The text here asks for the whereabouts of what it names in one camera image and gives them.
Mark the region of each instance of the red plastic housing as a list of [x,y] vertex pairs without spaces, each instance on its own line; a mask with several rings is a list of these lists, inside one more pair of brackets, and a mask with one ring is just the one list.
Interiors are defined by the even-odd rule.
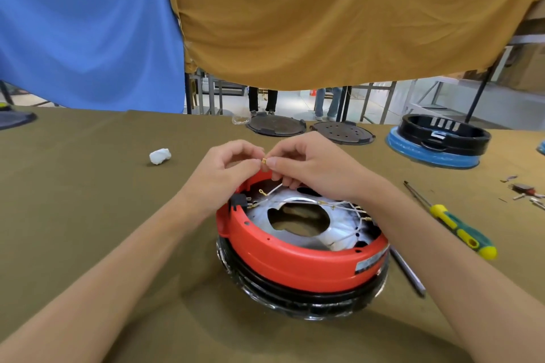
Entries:
[[[249,191],[250,186],[271,178],[271,172],[259,172],[244,182],[237,193]],[[360,261],[383,251],[388,240],[381,234],[363,248],[342,251],[319,251],[300,248],[271,236],[249,220],[239,206],[224,205],[216,213],[217,230],[228,238],[236,253],[259,275],[269,280],[315,293],[334,293],[350,290],[365,283],[382,267],[382,256],[368,270],[356,274]]]

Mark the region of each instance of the forearm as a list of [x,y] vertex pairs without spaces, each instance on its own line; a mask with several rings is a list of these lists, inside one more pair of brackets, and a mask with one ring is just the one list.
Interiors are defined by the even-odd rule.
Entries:
[[1,344],[0,361],[102,361],[138,299],[198,221],[189,207],[161,208]]
[[476,362],[539,361],[545,307],[392,184],[360,193],[389,241],[425,284]]

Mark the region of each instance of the mustard yellow fabric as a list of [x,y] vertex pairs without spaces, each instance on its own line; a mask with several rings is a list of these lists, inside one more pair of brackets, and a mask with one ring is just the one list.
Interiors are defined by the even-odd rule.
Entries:
[[187,69],[303,90],[481,69],[533,0],[171,0]]

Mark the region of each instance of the metal rod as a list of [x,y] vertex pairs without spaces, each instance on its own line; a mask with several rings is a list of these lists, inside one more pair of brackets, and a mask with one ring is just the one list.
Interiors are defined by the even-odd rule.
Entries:
[[479,103],[479,99],[481,98],[481,95],[483,91],[485,90],[486,84],[488,83],[488,81],[492,77],[492,74],[496,70],[496,67],[498,66],[500,59],[501,57],[498,56],[494,64],[490,66],[488,70],[486,71],[485,78],[482,80],[479,86],[479,89],[477,90],[477,93],[475,94],[475,98],[473,99],[473,103],[471,104],[471,107],[469,107],[468,114],[466,115],[466,118],[464,120],[465,123],[469,123],[469,121],[471,120],[471,117],[473,116],[473,112],[475,111],[475,108],[477,107],[477,104]]
[[365,91],[365,100],[364,100],[364,107],[361,109],[361,115],[360,115],[360,122],[364,121],[365,118],[365,111],[367,110],[367,104],[369,103],[369,96],[371,96],[371,89],[368,88]]
[[216,84],[214,77],[211,74],[208,74],[208,107],[210,108],[210,114],[216,114],[216,104],[214,103],[214,95],[216,91]]
[[187,114],[191,115],[191,80],[189,79],[189,73],[184,72],[185,83],[185,106],[187,107]]
[[352,87],[347,86],[346,98],[344,98],[344,111],[342,113],[342,121],[346,121],[346,115],[348,113],[348,106],[350,105],[350,96],[352,95]]
[[4,99],[8,104],[15,105],[13,103],[13,99],[11,98],[11,95],[9,94],[8,86],[2,80],[0,80],[0,92],[2,92],[2,95],[4,95]]
[[337,110],[337,122],[341,121],[342,112],[344,109],[344,97],[346,96],[346,91],[348,89],[348,86],[343,86],[341,91],[341,98],[339,100],[339,109]]
[[199,114],[204,113],[203,105],[203,77],[201,75],[197,76],[197,93],[199,95]]
[[418,191],[416,191],[407,181],[403,181],[403,184],[409,189],[409,191],[418,199],[421,203],[427,206],[427,208],[431,208],[432,204],[428,200],[426,200]]
[[386,116],[388,116],[388,110],[390,109],[390,102],[392,102],[393,92],[396,89],[397,81],[392,81],[392,85],[388,90],[388,98],[386,98],[386,103],[384,104],[384,110],[382,111],[382,117],[380,117],[380,124],[384,125]]
[[411,283],[413,289],[416,291],[416,293],[421,297],[426,297],[426,287],[424,287],[424,284],[420,281],[418,276],[415,274],[415,272],[409,267],[409,264],[406,263],[406,261],[403,259],[401,254],[390,245],[390,252],[392,253],[393,259],[396,261],[396,263],[399,265],[400,269],[403,271],[405,276],[407,277],[407,280],[409,280],[409,283]]

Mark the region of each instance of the hole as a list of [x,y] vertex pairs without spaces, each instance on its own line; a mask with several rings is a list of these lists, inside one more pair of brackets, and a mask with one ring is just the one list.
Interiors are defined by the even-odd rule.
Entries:
[[321,197],[321,194],[318,194],[316,191],[314,191],[312,188],[309,187],[299,187],[297,188],[297,192],[305,195],[312,195],[313,197]]
[[329,227],[329,215],[319,205],[287,202],[280,209],[270,208],[267,217],[277,231],[301,237],[315,237]]

